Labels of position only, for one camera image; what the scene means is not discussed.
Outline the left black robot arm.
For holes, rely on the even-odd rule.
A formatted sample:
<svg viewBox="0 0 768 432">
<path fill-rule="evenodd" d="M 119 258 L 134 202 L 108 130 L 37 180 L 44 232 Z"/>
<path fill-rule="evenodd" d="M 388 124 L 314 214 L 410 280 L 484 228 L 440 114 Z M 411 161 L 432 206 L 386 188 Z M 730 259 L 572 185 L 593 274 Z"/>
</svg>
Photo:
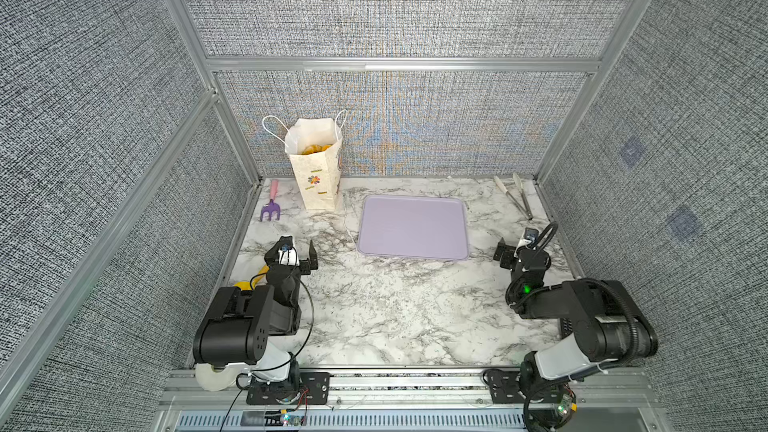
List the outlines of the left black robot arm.
<svg viewBox="0 0 768 432">
<path fill-rule="evenodd" d="M 309 294 L 303 278 L 319 268 L 317 250 L 310 243 L 308 256 L 300 258 L 293 238 L 282 236 L 264 260 L 266 270 L 254 275 L 246 289 L 217 290 L 195 333 L 195 378 L 206 391 L 241 388 L 245 379 L 247 390 L 301 390 L 298 354 L 270 339 L 299 331 L 300 299 Z"/>
</svg>

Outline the white paper gift bag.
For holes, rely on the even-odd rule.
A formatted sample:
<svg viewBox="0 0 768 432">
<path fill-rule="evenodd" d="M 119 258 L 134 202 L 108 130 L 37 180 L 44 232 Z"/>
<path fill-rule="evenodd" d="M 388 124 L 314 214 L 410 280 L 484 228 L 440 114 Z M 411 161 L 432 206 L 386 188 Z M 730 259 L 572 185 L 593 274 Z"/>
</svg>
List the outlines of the white paper gift bag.
<svg viewBox="0 0 768 432">
<path fill-rule="evenodd" d="M 262 118 L 263 129 L 284 146 L 307 210 L 335 211 L 339 207 L 346 120 L 346 110 L 340 110 L 333 118 L 300 118 L 290 127 L 274 115 Z M 331 144 L 331 147 L 322 153 L 302 155 L 302 151 L 312 144 Z"/>
</svg>

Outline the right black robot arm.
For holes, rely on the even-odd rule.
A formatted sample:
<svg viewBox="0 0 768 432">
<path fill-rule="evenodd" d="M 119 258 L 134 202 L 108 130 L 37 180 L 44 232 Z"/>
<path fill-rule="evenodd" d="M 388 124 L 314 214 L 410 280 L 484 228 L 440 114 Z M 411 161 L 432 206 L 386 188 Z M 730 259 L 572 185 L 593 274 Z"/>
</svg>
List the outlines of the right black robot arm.
<svg viewBox="0 0 768 432">
<path fill-rule="evenodd" d="M 655 355 L 658 336 L 621 282 L 580 278 L 546 285 L 552 261 L 542 244 L 501 240 L 493 259 L 510 272 L 508 308 L 525 320 L 558 320 L 556 344 L 528 353 L 517 373 L 524 398 L 541 400 L 573 380 Z"/>
</svg>

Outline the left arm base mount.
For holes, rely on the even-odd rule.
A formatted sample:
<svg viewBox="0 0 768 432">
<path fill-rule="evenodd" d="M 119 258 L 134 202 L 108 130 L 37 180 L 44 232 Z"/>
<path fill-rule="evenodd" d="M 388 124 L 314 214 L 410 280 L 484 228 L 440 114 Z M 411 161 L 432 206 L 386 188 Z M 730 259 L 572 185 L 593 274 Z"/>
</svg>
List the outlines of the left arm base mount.
<svg viewBox="0 0 768 432">
<path fill-rule="evenodd" d="M 247 390 L 248 405 L 295 407 L 302 404 L 326 405 L 331 375 L 326 372 L 300 372 L 279 382 L 266 382 L 254 377 Z"/>
</svg>

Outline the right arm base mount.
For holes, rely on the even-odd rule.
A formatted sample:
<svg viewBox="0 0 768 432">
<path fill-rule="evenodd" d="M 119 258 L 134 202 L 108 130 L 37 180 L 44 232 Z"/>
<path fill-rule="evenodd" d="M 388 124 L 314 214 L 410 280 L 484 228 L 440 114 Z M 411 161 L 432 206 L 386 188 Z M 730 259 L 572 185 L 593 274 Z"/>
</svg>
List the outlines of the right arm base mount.
<svg viewBox="0 0 768 432">
<path fill-rule="evenodd" d="M 565 383 L 540 381 L 530 371 L 486 369 L 481 380 L 493 404 L 519 404 L 528 431 L 558 431 L 578 411 L 575 392 Z"/>
</svg>

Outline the metal tongs white tips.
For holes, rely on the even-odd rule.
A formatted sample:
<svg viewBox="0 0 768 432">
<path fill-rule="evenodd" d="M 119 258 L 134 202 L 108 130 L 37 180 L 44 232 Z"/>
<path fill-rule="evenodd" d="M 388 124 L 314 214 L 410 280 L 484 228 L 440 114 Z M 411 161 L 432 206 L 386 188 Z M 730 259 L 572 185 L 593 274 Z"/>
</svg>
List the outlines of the metal tongs white tips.
<svg viewBox="0 0 768 432">
<path fill-rule="evenodd" d="M 494 176 L 493 181 L 496 187 L 514 204 L 521 214 L 528 220 L 534 218 L 522 177 L 518 173 L 512 174 L 513 184 L 510 186 L 507 186 L 499 176 Z"/>
</svg>

